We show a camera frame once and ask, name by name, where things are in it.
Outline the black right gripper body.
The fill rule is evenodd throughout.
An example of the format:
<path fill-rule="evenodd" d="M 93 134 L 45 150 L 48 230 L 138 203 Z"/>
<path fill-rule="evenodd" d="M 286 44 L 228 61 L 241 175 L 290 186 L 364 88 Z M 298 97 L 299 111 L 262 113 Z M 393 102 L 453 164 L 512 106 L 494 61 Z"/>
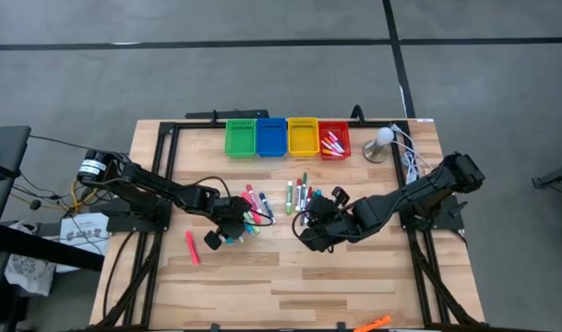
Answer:
<path fill-rule="evenodd" d="M 309 250 L 315 252 L 333 252 L 336 244 L 342 243 L 350 235 L 345 216 L 348 194 L 336 186 L 331 194 L 334 200 L 315 195 L 305 206 L 308 218 L 306 228 L 298 235 L 298 240 Z"/>

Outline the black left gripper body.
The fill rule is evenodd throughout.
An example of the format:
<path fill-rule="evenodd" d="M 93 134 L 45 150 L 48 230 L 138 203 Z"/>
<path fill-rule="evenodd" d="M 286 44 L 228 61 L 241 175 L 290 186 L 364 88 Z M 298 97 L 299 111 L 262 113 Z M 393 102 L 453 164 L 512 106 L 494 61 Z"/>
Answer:
<path fill-rule="evenodd" d="M 220 235 L 238 240 L 245 231 L 244 213 L 248 211 L 249 205 L 241 196 L 215 198 L 210 219 Z"/>

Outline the green plastic basket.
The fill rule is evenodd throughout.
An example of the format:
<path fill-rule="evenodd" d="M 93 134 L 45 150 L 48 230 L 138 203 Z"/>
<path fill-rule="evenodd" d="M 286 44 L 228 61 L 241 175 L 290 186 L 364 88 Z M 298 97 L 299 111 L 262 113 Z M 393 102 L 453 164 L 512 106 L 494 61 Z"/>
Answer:
<path fill-rule="evenodd" d="M 225 128 L 225 154 L 230 158 L 252 158 L 256 153 L 256 120 L 230 119 Z"/>

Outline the blue plastic basket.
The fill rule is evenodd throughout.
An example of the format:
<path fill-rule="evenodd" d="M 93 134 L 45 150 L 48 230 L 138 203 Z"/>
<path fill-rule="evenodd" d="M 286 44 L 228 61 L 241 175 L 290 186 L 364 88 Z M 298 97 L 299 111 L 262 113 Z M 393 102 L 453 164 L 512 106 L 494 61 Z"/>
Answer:
<path fill-rule="evenodd" d="M 285 118 L 257 119 L 257 154 L 262 157 L 283 157 L 287 152 Z"/>

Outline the yellow plastic basket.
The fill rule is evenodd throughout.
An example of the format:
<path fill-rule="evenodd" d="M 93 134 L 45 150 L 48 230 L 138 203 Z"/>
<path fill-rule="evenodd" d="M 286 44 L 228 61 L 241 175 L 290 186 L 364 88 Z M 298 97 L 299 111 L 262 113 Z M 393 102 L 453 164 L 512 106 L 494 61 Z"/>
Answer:
<path fill-rule="evenodd" d="M 319 152 L 317 118 L 290 118 L 288 149 L 294 157 L 313 157 Z"/>

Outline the red plastic basket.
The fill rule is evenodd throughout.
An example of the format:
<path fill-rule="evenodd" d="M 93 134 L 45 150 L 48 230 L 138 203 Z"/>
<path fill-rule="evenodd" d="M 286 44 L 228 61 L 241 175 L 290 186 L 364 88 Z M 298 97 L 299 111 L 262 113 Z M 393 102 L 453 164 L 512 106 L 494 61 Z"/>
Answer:
<path fill-rule="evenodd" d="M 332 132 L 341 142 L 342 147 L 344 148 L 343 157 L 334 157 L 330 155 L 322 154 L 321 150 L 324 146 L 321 144 L 324 137 L 329 138 L 329 132 Z M 319 144 L 320 144 L 320 154 L 322 160 L 346 160 L 351 156 L 351 145 L 350 145 L 350 135 L 349 135 L 349 126 L 346 122 L 338 122 L 338 121 L 322 121 L 318 123 L 318 135 L 319 135 Z"/>

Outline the white bulb lamp wooden base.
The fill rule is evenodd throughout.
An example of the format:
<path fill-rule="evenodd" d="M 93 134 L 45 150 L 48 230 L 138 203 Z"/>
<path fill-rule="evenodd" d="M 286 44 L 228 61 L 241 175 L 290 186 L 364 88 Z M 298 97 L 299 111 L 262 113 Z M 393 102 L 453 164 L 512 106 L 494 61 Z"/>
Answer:
<path fill-rule="evenodd" d="M 384 162 L 389 154 L 389 145 L 394 138 L 394 132 L 389 127 L 379 128 L 376 137 L 363 145 L 363 156 L 372 163 Z"/>

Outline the orange highlighter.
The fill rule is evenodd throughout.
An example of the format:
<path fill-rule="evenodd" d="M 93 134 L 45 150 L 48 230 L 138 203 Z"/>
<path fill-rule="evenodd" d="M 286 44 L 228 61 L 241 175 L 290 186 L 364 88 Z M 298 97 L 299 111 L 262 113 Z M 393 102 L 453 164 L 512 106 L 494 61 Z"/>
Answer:
<path fill-rule="evenodd" d="M 371 332 L 372 330 L 379 329 L 383 326 L 387 326 L 391 323 L 391 317 L 389 315 L 382 316 L 371 323 L 361 325 L 356 327 L 353 332 Z"/>

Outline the white paper sheet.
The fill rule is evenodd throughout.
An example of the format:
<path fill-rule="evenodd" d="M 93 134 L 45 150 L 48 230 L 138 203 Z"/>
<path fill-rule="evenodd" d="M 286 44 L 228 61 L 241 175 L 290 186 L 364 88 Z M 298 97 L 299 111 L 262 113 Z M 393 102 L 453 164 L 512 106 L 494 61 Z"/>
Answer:
<path fill-rule="evenodd" d="M 102 213 L 79 214 L 61 220 L 59 242 L 105 256 L 109 240 L 108 218 Z"/>

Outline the black beam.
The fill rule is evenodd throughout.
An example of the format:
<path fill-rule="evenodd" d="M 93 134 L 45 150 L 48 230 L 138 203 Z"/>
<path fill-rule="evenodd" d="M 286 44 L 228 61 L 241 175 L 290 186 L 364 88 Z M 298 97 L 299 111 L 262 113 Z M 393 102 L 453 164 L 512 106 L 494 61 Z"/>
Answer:
<path fill-rule="evenodd" d="M 0 252 L 101 271 L 104 256 L 0 225 Z"/>

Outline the white printed bag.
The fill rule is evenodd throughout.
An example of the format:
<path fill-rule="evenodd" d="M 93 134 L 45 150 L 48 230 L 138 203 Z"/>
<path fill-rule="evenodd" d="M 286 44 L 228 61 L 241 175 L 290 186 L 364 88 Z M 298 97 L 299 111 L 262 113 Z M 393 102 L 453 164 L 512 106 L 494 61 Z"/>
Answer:
<path fill-rule="evenodd" d="M 4 275 L 6 281 L 28 293 L 48 296 L 52 287 L 56 263 L 11 254 Z"/>

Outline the black desk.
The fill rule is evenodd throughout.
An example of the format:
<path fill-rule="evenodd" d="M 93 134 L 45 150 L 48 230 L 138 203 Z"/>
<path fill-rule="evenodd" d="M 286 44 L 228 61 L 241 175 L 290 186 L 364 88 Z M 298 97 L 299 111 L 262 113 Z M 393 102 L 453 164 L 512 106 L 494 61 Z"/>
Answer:
<path fill-rule="evenodd" d="M 30 127 L 27 125 L 0 126 L 0 165 L 18 171 L 26 151 Z M 0 180 L 0 219 L 8 200 L 13 179 Z"/>

